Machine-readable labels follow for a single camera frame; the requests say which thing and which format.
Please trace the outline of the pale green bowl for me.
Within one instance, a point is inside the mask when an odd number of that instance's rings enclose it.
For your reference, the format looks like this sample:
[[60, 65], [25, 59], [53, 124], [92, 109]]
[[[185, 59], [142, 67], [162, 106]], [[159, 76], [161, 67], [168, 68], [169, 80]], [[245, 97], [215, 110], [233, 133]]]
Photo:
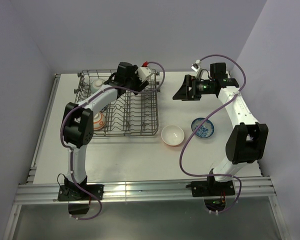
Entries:
[[90, 84], [90, 91], [92, 94], [96, 93], [104, 84], [104, 81], [100, 78], [95, 79]]

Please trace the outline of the orange geometric pattern bowl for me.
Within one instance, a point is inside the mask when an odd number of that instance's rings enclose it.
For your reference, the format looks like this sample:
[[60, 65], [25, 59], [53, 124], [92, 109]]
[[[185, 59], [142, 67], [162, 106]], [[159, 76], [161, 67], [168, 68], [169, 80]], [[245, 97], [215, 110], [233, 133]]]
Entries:
[[106, 105], [105, 107], [103, 107], [102, 109], [101, 109], [101, 113], [104, 113], [104, 112], [106, 112], [107, 111], [107, 109], [108, 109], [108, 105]]

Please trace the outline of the blue floral bowl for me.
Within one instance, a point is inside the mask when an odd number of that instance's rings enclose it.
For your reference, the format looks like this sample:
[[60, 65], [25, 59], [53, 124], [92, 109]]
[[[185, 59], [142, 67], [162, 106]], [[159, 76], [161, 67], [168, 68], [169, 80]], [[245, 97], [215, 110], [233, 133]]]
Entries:
[[198, 117], [192, 121], [191, 130], [194, 132], [198, 127], [199, 129], [196, 131], [195, 136], [200, 139], [210, 138], [215, 132], [214, 124], [210, 120], [205, 120], [203, 117]]

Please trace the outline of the plain white bowl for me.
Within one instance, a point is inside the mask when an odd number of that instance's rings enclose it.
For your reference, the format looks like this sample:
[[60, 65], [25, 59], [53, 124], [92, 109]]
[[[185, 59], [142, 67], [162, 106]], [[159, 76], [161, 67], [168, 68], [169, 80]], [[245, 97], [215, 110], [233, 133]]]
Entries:
[[167, 125], [161, 131], [162, 141], [172, 147], [180, 145], [185, 139], [185, 133], [177, 125]]

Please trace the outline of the orange floral pattern bowl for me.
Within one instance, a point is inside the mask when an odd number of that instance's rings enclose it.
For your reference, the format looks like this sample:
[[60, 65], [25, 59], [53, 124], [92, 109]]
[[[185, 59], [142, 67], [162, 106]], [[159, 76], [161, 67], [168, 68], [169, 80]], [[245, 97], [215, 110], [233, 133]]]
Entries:
[[106, 125], [106, 117], [102, 112], [98, 112], [93, 118], [93, 130], [99, 131]]

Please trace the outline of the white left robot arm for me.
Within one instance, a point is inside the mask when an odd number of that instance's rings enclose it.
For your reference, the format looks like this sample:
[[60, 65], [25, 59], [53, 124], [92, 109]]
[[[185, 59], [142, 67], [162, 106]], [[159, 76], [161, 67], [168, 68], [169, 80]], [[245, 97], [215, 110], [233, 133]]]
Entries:
[[153, 71], [144, 62], [140, 67], [128, 62], [120, 62], [116, 72], [87, 99], [70, 102], [65, 106], [60, 128], [60, 141], [69, 153], [68, 173], [64, 186], [76, 200], [88, 193], [86, 173], [86, 150], [94, 133], [94, 118], [104, 107], [120, 98], [127, 91], [140, 94], [149, 84]]

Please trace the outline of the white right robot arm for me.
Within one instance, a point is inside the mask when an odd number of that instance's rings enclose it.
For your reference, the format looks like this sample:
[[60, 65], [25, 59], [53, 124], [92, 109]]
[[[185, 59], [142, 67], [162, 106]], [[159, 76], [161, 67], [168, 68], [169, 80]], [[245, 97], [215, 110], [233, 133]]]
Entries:
[[247, 107], [237, 80], [227, 75], [226, 63], [210, 64], [210, 79], [202, 79], [200, 73], [185, 75], [172, 98], [198, 101], [202, 95], [215, 95], [220, 100], [233, 127], [225, 145], [225, 158], [211, 170], [213, 178], [206, 183], [207, 191], [217, 195], [224, 188], [223, 182], [263, 157], [269, 129], [265, 123], [259, 123]]

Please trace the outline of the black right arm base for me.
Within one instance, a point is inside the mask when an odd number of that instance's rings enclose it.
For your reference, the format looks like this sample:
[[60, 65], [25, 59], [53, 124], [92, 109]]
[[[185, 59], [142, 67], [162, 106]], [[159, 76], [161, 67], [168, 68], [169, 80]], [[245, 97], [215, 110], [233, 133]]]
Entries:
[[236, 192], [232, 179], [219, 182], [216, 181], [216, 177], [218, 174], [213, 174], [210, 171], [207, 180], [191, 181], [190, 184], [186, 185], [186, 188], [191, 190], [193, 197], [234, 196]]

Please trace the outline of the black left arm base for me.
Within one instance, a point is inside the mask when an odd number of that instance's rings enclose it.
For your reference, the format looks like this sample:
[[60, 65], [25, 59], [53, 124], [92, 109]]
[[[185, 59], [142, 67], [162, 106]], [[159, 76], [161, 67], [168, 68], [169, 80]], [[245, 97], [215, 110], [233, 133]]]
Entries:
[[[88, 184], [85, 186], [85, 190], [96, 196], [99, 200], [103, 199], [103, 184]], [[89, 194], [80, 189], [76, 188], [75, 190], [73, 190], [64, 185], [61, 185], [59, 187], [59, 193], [57, 197], [57, 200], [59, 202], [88, 201], [92, 199], [93, 198]]]

